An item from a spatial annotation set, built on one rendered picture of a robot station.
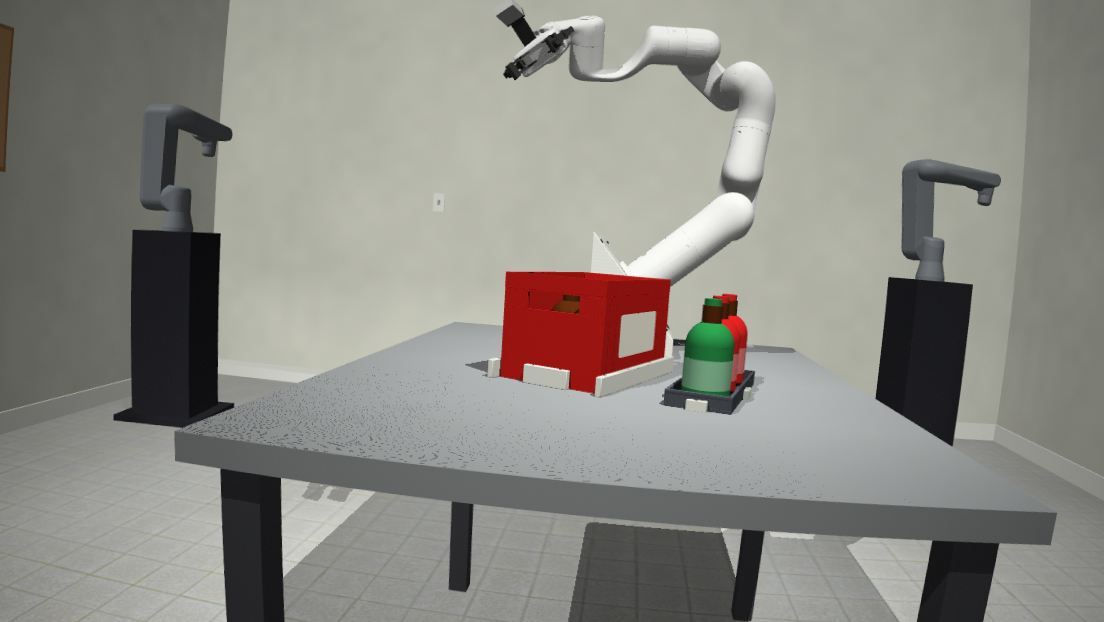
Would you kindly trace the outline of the brown bottle with cream cap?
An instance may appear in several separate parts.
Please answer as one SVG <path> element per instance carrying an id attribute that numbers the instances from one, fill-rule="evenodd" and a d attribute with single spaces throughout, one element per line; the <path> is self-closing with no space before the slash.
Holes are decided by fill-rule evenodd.
<path id="1" fill-rule="evenodd" d="M 551 312 L 574 313 L 578 310 L 578 307 L 580 296 L 563 295 L 563 301 L 558 302 Z"/>

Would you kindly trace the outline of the green bottle with pale green label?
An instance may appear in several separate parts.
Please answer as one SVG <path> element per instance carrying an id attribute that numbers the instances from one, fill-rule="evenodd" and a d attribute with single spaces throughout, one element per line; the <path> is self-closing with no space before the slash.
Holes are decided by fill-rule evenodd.
<path id="1" fill-rule="evenodd" d="M 722 301 L 705 298 L 702 321 L 686 337 L 681 390 L 730 396 L 734 338 L 722 315 Z"/>

